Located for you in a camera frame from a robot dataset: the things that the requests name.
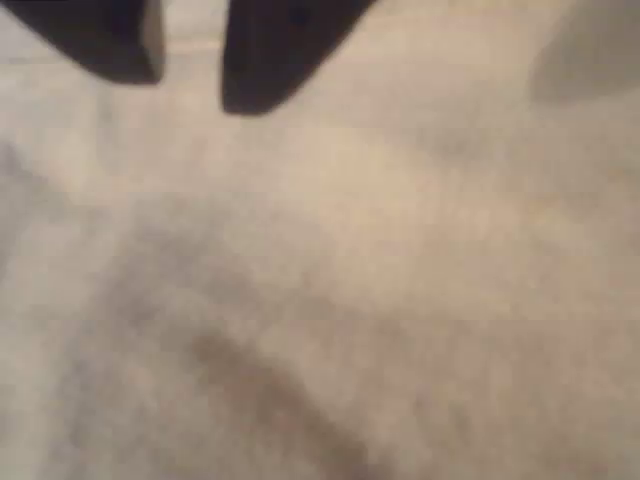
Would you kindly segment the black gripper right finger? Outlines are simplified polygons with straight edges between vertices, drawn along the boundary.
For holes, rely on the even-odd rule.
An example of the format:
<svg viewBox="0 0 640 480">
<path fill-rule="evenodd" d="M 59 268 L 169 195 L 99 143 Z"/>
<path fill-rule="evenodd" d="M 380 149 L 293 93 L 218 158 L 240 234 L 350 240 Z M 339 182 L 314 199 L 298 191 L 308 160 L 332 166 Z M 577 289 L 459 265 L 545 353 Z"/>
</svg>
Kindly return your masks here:
<svg viewBox="0 0 640 480">
<path fill-rule="evenodd" d="M 231 1 L 221 55 L 223 110 L 258 116 L 278 108 L 309 80 L 373 4 Z"/>
</svg>

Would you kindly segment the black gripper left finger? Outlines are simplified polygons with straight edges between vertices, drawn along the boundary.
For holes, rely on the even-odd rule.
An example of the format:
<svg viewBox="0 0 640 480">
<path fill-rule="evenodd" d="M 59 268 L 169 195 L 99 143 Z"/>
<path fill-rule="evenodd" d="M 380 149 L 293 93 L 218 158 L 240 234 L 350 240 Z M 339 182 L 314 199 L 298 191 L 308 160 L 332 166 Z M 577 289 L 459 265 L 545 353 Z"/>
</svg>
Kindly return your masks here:
<svg viewBox="0 0 640 480">
<path fill-rule="evenodd" d="M 89 73 L 116 84 L 164 75 L 161 1 L 3 1 L 1 7 Z"/>
</svg>

